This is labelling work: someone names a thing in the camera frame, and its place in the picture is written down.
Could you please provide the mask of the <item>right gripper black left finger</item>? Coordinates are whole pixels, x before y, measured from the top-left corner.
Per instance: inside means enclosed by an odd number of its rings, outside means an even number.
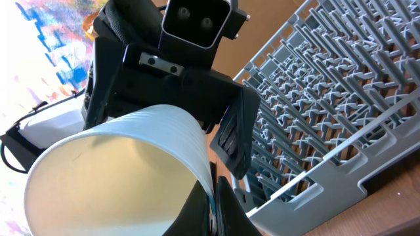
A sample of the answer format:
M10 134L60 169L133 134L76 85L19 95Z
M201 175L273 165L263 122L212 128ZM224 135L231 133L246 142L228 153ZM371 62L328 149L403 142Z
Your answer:
M197 181L175 221L163 236L209 236L209 198Z

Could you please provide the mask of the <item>pale green plastic cup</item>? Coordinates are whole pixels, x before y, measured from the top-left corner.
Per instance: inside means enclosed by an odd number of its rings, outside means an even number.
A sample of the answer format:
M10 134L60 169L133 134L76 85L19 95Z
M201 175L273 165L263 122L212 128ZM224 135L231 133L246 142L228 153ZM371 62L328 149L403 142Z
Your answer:
M204 132L161 104L46 149L28 173L24 212L33 235L162 235L194 186L214 199Z

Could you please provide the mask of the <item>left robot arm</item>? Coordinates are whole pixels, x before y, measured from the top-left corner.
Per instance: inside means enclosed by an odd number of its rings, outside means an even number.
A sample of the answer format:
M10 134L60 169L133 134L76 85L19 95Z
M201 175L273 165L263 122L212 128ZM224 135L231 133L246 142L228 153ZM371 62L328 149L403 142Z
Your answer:
M27 173L51 145L154 105L190 113L237 179L251 166L259 95L212 68L222 38L235 39L249 15L236 1L108 1L94 19L87 85L55 104L40 103L2 136Z

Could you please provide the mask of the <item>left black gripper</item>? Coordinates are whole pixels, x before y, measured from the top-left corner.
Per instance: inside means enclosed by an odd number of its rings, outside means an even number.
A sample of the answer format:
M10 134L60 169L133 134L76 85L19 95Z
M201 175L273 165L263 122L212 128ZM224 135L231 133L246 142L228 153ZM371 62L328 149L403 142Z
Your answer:
M212 67L184 67L164 56L158 46L166 7L159 9L151 1L108 1L100 10L82 107L84 127L158 104L182 108L205 130L220 125L210 148L241 180L251 166L261 98Z

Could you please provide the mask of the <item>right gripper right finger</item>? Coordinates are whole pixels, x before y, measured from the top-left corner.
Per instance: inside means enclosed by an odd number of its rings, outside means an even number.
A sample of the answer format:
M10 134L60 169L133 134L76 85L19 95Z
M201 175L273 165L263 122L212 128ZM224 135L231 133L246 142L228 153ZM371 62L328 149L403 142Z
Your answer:
M246 216L225 176L219 176L215 195L218 236L262 236Z

